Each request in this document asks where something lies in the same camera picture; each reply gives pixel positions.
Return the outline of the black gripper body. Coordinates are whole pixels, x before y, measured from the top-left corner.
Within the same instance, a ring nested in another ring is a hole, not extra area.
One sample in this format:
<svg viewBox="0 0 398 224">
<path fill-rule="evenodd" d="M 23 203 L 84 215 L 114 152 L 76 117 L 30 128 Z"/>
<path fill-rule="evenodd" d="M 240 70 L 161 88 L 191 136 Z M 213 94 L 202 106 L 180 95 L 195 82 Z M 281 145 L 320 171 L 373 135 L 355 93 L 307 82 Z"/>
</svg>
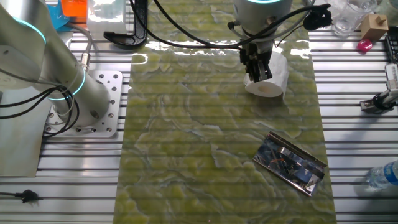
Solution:
<svg viewBox="0 0 398 224">
<path fill-rule="evenodd" d="M 247 64 L 248 62 L 262 61 L 268 65 L 271 59 L 273 45 L 273 40 L 244 44 L 242 46 L 243 49 L 240 50 L 240 62 Z"/>
</svg>

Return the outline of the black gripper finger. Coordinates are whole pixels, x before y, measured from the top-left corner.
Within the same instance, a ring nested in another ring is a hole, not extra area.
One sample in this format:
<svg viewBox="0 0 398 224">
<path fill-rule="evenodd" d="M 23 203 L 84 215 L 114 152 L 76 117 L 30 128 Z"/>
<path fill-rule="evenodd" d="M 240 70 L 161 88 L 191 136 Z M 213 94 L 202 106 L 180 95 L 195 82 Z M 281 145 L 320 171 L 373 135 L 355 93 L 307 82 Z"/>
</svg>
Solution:
<svg viewBox="0 0 398 224">
<path fill-rule="evenodd" d="M 258 60 L 250 60 L 246 62 L 246 73 L 249 76 L 250 81 L 254 83 L 260 81 L 261 71 Z"/>
<path fill-rule="evenodd" d="M 259 75 L 260 80 L 267 80 L 272 78 L 272 72 L 269 67 L 270 59 L 271 59 L 270 55 L 266 55 L 264 57 L 261 57 L 261 59 L 259 59 L 258 66 L 260 71 Z"/>
</svg>

